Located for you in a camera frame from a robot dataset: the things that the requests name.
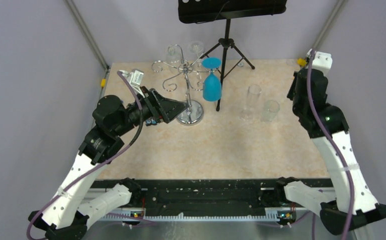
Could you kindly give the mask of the blue wine glass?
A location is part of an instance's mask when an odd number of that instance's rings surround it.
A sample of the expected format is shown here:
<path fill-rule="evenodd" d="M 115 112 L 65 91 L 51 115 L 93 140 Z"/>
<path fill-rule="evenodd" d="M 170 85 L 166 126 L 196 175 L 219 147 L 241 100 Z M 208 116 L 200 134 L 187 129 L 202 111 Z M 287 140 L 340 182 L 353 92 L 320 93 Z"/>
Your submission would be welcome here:
<path fill-rule="evenodd" d="M 222 97 L 222 84 L 213 71 L 221 66 L 221 60 L 209 57 L 203 60 L 202 65 L 205 69 L 210 70 L 209 76 L 203 83 L 202 96 L 208 102 L 218 101 Z"/>

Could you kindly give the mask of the clear flute glass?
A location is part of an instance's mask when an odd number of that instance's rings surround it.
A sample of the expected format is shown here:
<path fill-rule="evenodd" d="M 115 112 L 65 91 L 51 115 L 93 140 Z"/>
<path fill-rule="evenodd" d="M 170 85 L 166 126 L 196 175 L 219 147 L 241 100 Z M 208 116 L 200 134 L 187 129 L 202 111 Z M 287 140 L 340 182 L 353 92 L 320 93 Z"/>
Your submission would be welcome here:
<path fill-rule="evenodd" d="M 240 112 L 241 120 L 249 121 L 255 117 L 261 91 L 261 87 L 257 84 L 252 84 L 248 87 L 245 105 Z"/>

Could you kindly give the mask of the clear wine glass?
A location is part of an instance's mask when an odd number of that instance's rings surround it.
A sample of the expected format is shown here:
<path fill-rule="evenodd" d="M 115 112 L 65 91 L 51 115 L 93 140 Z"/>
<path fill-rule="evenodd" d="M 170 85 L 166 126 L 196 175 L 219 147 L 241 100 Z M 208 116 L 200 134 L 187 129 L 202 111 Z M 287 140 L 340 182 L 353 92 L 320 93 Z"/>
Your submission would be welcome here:
<path fill-rule="evenodd" d="M 267 100 L 263 105 L 263 112 L 261 115 L 261 120 L 265 123 L 272 122 L 277 116 L 280 110 L 280 105 L 276 100 Z"/>

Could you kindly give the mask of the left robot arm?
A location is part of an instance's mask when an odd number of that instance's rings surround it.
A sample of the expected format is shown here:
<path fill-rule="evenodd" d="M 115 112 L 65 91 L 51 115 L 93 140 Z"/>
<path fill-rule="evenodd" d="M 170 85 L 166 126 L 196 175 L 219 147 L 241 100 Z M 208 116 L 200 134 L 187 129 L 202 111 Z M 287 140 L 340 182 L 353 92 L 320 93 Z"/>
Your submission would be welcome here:
<path fill-rule="evenodd" d="M 129 105 L 123 105 L 116 95 L 102 97 L 92 114 L 96 124 L 81 143 L 68 175 L 52 200 L 30 214 L 29 226 L 43 230 L 47 240 L 80 240 L 95 222 L 114 209 L 138 205 L 141 188 L 130 178 L 95 199 L 84 201 L 84 197 L 97 176 L 130 147 L 121 139 L 124 134 L 136 129 L 137 139 L 145 121 L 170 123 L 187 107 L 185 102 L 145 87 Z"/>

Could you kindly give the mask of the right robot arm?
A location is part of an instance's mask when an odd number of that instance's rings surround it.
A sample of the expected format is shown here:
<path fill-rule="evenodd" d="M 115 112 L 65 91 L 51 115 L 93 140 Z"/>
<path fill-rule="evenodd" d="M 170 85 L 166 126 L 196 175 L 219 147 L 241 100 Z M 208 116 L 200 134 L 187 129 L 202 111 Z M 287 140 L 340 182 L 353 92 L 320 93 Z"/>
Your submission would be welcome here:
<path fill-rule="evenodd" d="M 274 200 L 291 202 L 317 215 L 333 235 L 342 235 L 386 219 L 386 204 L 369 190 L 351 146 L 349 126 L 342 110 L 327 100 L 328 79 L 318 69 L 294 73 L 287 97 L 292 111 L 317 147 L 334 188 L 329 195 L 294 177 L 277 181 Z"/>

